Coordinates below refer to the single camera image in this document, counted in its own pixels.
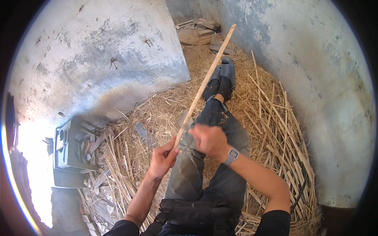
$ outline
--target black sleeve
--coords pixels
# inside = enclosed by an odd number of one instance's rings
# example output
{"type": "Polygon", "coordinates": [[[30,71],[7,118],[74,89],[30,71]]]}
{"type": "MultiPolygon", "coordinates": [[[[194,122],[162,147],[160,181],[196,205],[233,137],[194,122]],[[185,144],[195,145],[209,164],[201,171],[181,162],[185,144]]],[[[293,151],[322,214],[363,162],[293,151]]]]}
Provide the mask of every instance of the black sleeve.
{"type": "Polygon", "coordinates": [[[117,221],[113,228],[103,236],[138,236],[139,228],[132,222],[127,220],[117,221]]]}
{"type": "Polygon", "coordinates": [[[268,211],[261,217],[255,236],[288,236],[291,216],[282,210],[268,211]]]}

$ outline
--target black shirt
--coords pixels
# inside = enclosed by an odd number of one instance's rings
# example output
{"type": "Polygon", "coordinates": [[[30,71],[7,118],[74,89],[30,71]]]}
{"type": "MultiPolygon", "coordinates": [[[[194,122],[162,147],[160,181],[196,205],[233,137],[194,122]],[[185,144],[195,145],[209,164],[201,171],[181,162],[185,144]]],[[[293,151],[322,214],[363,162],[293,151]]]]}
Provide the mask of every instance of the black shirt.
{"type": "MultiPolygon", "coordinates": [[[[282,210],[274,210],[265,213],[255,236],[287,236],[290,230],[290,214],[282,210]]],[[[173,224],[165,224],[159,236],[212,235],[212,229],[204,230],[191,227],[183,227],[173,224]]],[[[139,228],[131,221],[121,220],[114,224],[113,228],[104,236],[138,236],[139,228]]]]}

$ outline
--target black sock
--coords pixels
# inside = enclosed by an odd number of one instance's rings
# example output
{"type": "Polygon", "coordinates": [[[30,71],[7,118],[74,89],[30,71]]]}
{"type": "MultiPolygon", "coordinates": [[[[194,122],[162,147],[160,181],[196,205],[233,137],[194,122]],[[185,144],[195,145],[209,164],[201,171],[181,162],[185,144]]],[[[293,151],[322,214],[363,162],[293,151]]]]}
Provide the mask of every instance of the black sock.
{"type": "Polygon", "coordinates": [[[222,82],[220,83],[220,87],[218,90],[218,93],[222,95],[225,98],[225,101],[228,101],[231,99],[231,80],[225,76],[222,77],[222,82]]]}
{"type": "Polygon", "coordinates": [[[207,101],[211,96],[218,93],[220,86],[220,81],[217,79],[213,79],[208,87],[205,88],[204,92],[202,93],[203,100],[207,101]]]}

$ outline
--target person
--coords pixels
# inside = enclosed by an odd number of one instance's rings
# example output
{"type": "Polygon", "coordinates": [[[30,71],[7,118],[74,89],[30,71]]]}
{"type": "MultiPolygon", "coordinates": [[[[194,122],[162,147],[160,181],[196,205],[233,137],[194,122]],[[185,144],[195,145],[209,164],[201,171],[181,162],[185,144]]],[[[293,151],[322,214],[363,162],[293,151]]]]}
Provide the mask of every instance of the person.
{"type": "MultiPolygon", "coordinates": [[[[223,57],[202,94],[205,107],[184,133],[179,148],[173,148],[174,136],[167,145],[153,150],[150,168],[128,206],[124,220],[116,222],[106,236],[139,235],[161,179],[170,168],[172,171],[162,203],[166,199],[201,203],[223,198],[229,209],[228,221],[218,226],[227,225],[222,230],[224,235],[235,235],[248,182],[268,199],[255,235],[289,235],[289,187],[273,171],[249,159],[249,135],[225,105],[234,88],[234,64],[230,58],[223,57]],[[206,155],[221,164],[209,186],[203,190],[203,159],[206,155]]],[[[188,219],[187,224],[168,220],[159,235],[215,235],[214,228],[215,219],[213,225],[201,225],[195,219],[188,219]]]]}

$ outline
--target jeans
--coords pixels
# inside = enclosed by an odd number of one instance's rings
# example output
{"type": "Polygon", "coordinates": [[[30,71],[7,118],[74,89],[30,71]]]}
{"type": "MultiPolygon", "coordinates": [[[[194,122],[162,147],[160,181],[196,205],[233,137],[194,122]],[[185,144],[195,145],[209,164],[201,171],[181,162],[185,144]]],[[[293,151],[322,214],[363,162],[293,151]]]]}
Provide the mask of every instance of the jeans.
{"type": "MultiPolygon", "coordinates": [[[[203,111],[195,119],[196,123],[208,126],[220,126],[227,136],[227,142],[249,157],[249,136],[239,122],[220,101],[210,97],[203,111]]],[[[179,143],[183,151],[177,155],[169,178],[166,199],[182,199],[186,201],[212,201],[214,195],[222,195],[228,200],[231,210],[231,227],[235,228],[244,204],[246,181],[229,167],[220,164],[209,187],[202,190],[205,154],[195,150],[193,137],[185,132],[179,143]]]]}

